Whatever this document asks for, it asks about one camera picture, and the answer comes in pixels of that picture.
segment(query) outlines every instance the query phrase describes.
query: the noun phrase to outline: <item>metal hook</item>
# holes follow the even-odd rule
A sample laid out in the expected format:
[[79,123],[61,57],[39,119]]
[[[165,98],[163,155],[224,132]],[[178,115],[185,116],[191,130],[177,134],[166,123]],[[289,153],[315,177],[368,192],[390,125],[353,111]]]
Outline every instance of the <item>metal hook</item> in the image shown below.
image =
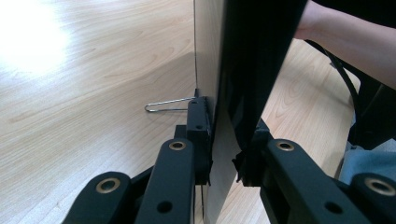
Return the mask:
[[159,102],[159,103],[148,104],[148,105],[145,105],[145,110],[147,112],[187,110],[187,108],[149,109],[149,107],[154,106],[154,105],[167,105],[167,104],[172,104],[172,103],[177,103],[177,102],[182,102],[182,101],[189,101],[189,100],[193,100],[193,99],[195,99],[195,97],[189,97],[189,98],[183,98],[183,99],[178,99],[178,100],[171,100],[171,101],[164,101],[164,102]]

